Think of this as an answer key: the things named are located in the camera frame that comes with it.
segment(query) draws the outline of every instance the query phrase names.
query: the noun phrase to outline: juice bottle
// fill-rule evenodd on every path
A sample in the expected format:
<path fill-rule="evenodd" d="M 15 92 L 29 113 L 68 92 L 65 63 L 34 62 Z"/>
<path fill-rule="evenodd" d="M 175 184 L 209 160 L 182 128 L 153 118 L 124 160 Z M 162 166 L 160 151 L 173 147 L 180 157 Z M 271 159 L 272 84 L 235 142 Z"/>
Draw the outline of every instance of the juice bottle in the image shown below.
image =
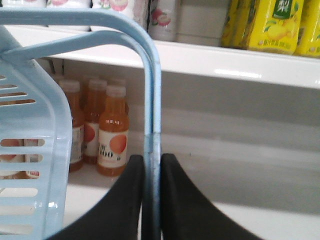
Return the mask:
<path fill-rule="evenodd" d="M 229 48 L 231 46 L 231 40 L 236 26 L 238 5 L 239 0 L 231 0 L 229 4 L 220 43 L 220 46 L 223 48 Z"/>
<path fill-rule="evenodd" d="M 106 95 L 105 111 L 99 119 L 97 170 L 113 177 L 120 175 L 127 164 L 129 118 L 125 112 L 126 88 L 109 85 Z"/>
<path fill-rule="evenodd" d="M 88 84 L 88 100 L 84 107 L 83 161 L 96 164 L 98 159 L 99 117 L 105 110 L 107 82 L 91 79 Z"/>
<path fill-rule="evenodd" d="M 251 2 L 255 0 L 239 0 L 236 10 L 236 26 L 231 39 L 231 47 L 244 49 L 243 39 L 248 24 Z"/>
<path fill-rule="evenodd" d="M 304 0 L 294 55 L 320 57 L 320 0 Z"/>
<path fill-rule="evenodd" d="M 297 47 L 303 0 L 260 0 L 247 49 L 293 54 Z"/>
<path fill-rule="evenodd" d="M 0 142 L 3 147 L 21 147 L 24 145 L 22 139 L 3 139 Z M 23 163 L 25 157 L 22 154 L 1 154 L 0 163 Z M 25 179 L 24 171 L 0 170 L 0 179 Z"/>
<path fill-rule="evenodd" d="M 72 146 L 69 172 L 79 170 L 83 166 L 83 142 L 85 115 L 80 109 L 80 83 L 75 80 L 61 80 L 60 87 L 69 102 L 72 117 Z"/>

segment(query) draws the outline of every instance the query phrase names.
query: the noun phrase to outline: refrigerator shelf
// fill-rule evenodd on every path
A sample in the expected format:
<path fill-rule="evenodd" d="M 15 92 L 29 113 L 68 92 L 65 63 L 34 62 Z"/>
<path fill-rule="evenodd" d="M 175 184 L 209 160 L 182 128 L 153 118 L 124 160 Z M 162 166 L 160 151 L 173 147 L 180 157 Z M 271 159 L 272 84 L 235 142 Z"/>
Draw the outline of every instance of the refrigerator shelf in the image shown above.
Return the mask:
<path fill-rule="evenodd" d="M 79 34 L 77 31 L 52 30 L 45 26 L 11 25 L 7 28 L 23 46 Z M 165 72 L 320 89 L 319 59 L 178 42 L 154 42 L 159 52 L 161 69 Z M 143 67 L 134 51 L 115 45 L 87 48 L 53 57 Z"/>

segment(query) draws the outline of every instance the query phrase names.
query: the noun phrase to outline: yellow packaging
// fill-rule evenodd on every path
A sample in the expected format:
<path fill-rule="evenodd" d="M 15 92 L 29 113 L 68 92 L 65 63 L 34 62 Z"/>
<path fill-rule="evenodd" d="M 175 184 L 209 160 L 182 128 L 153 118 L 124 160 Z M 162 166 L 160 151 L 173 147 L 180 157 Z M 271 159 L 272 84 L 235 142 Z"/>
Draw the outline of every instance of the yellow packaging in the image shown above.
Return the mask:
<path fill-rule="evenodd" d="M 231 47 L 235 49 L 243 49 L 243 39 L 245 30 L 248 24 L 251 1 L 254 0 L 239 0 L 236 10 L 235 28 L 231 39 Z"/>
<path fill-rule="evenodd" d="M 304 0 L 294 55 L 320 57 L 320 0 Z"/>
<path fill-rule="evenodd" d="M 224 23 L 224 29 L 221 37 L 221 47 L 228 48 L 231 46 L 231 40 L 237 20 L 238 3 L 239 0 L 231 0 L 229 4 L 228 13 Z"/>
<path fill-rule="evenodd" d="M 260 0 L 249 33 L 248 50 L 293 54 L 303 0 Z"/>

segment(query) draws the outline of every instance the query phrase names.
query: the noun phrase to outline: basket handle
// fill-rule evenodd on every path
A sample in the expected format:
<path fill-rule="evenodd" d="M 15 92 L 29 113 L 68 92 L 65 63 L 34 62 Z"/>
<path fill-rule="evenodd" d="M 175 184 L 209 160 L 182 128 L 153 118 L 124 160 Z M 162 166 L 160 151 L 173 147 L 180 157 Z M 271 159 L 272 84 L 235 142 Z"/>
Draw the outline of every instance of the basket handle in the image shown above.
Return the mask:
<path fill-rule="evenodd" d="M 145 72 L 144 164 L 145 183 L 142 203 L 142 240 L 160 239 L 160 159 L 161 159 L 161 66 L 158 51 L 146 31 L 123 14 L 100 9 L 0 9 L 1 25 L 103 26 L 119 30 L 80 34 L 76 37 L 9 49 L 1 57 L 16 63 L 103 44 L 120 44 L 135 50 Z"/>

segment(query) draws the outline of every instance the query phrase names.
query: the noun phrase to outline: orange fruit graphic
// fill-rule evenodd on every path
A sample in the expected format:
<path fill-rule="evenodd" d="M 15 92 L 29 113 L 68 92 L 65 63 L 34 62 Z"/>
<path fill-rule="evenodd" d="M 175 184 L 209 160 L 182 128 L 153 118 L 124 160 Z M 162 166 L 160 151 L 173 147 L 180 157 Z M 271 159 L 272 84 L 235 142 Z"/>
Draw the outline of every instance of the orange fruit graphic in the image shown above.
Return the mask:
<path fill-rule="evenodd" d="M 127 146 L 127 136 L 124 134 L 119 134 L 114 136 L 110 140 L 110 149 L 116 153 L 116 154 L 121 154 Z"/>

